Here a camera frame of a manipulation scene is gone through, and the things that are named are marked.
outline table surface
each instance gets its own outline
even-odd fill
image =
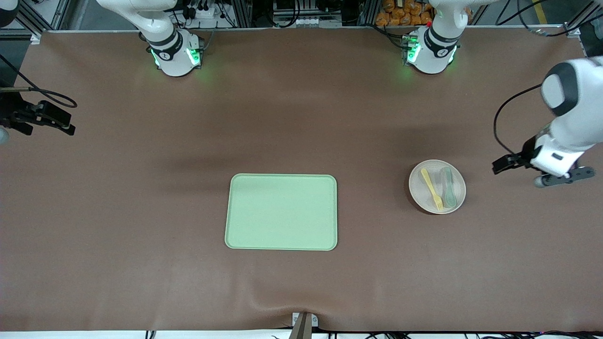
[[[279,328],[311,311],[337,331],[602,330],[603,178],[536,189],[533,170],[490,169],[496,109],[579,43],[462,43],[425,75],[369,29],[220,32],[202,70],[169,78],[136,34],[44,34],[22,70],[78,101],[77,131],[0,148],[2,329]],[[532,92],[500,137],[519,149],[552,118]],[[601,152],[583,163],[603,169]],[[463,174],[458,211],[411,203],[426,159]],[[337,247],[228,248],[237,173],[333,175]]]

